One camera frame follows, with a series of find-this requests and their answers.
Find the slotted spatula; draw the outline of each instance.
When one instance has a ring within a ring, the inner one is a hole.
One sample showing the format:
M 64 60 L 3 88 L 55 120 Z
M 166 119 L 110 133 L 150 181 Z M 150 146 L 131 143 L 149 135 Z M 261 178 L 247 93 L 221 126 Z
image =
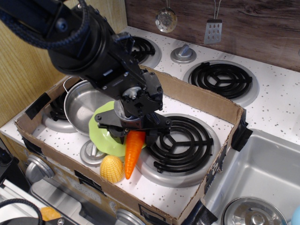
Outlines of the slotted spatula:
M 204 44 L 214 44 L 219 43 L 221 41 L 221 33 L 222 33 L 222 20 L 218 20 L 218 14 L 220 9 L 220 3 L 216 11 L 216 0 L 214 0 L 214 18 L 209 19 L 206 23 L 206 30 L 204 36 Z

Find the toy carrot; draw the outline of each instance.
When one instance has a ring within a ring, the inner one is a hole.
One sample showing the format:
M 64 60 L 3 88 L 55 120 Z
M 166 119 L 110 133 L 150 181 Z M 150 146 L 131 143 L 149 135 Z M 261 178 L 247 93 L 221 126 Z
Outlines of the toy carrot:
M 128 180 L 135 168 L 145 142 L 146 132 L 131 130 L 126 138 L 125 177 Z

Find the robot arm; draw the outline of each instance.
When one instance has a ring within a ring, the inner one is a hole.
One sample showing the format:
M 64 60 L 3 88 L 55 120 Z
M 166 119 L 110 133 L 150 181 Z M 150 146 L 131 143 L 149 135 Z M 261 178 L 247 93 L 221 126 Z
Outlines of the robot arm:
M 57 70 L 88 80 L 116 100 L 116 113 L 96 116 L 100 128 L 120 138 L 129 130 L 144 130 L 151 145 L 172 124 L 155 113 L 163 106 L 157 76 L 141 70 L 130 56 L 134 40 L 129 33 L 115 34 L 98 10 L 79 3 L 69 9 L 59 0 L 0 0 L 0 18 L 24 41 L 47 49 Z

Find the cable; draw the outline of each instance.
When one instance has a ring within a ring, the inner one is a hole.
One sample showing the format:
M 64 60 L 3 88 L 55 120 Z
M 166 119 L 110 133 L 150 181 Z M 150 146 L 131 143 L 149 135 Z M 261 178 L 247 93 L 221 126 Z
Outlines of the cable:
M 43 224 L 42 213 L 40 212 L 39 208 L 36 205 L 34 205 L 33 203 L 31 203 L 28 200 L 26 200 L 26 199 L 13 198 L 13 199 L 5 200 L 3 202 L 0 202 L 0 208 L 4 207 L 6 205 L 13 204 L 13 203 L 22 203 L 22 204 L 28 205 L 31 208 L 33 208 L 34 211 L 37 212 L 37 215 L 38 215 L 38 225 L 42 225 Z
M 5 13 L 0 10 L 0 19 L 4 22 L 4 24 L 11 29 L 19 38 L 24 40 L 25 42 L 42 49 L 57 49 L 65 45 L 69 45 L 75 43 L 80 40 L 81 36 L 88 30 L 90 24 L 90 17 L 88 6 L 84 0 L 78 0 L 79 4 L 82 7 L 82 24 L 80 28 L 71 36 L 55 42 L 44 41 L 41 38 L 36 37 L 35 33 L 25 27 L 23 24 L 18 22 L 11 15 Z

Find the speckled countertop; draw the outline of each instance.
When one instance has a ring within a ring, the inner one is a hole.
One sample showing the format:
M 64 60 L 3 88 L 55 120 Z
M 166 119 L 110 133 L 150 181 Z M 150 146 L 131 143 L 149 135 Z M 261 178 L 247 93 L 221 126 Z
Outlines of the speckled countertop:
M 183 79 L 184 74 L 192 66 L 208 60 L 227 60 L 248 68 L 256 76 L 259 84 L 257 98 L 253 103 L 245 107 L 247 110 L 246 122 L 249 123 L 248 128 L 263 130 L 274 136 L 299 144 L 300 98 L 298 97 L 298 92 L 300 90 L 300 73 L 132 27 L 127 27 L 124 31 L 128 31 L 133 36 L 145 37 L 157 43 L 162 51 L 162 59 L 155 69 L 169 73 L 179 79 Z M 185 65 L 171 61 L 170 54 L 172 50 L 182 47 L 184 44 L 188 44 L 190 48 L 195 50 L 197 59 Z M 232 128 L 232 124 L 191 108 L 168 96 L 164 96 L 164 109 L 160 113 L 184 113 L 198 117 L 212 127 L 221 144 L 225 142 Z M 17 115 L 13 118 L 0 131 L 4 135 L 23 144 L 13 123 L 19 116 Z M 36 129 L 33 135 L 78 162 L 82 162 L 79 156 L 80 148 L 89 140 L 88 137 L 79 133 L 61 135 L 61 133 L 46 128 L 43 124 Z M 99 167 L 90 168 L 99 173 Z M 169 188 L 156 185 L 144 178 L 137 170 L 134 171 L 131 179 L 123 180 L 116 185 L 145 203 L 154 205 L 174 217 L 177 217 L 182 212 L 197 189 L 197 186 Z

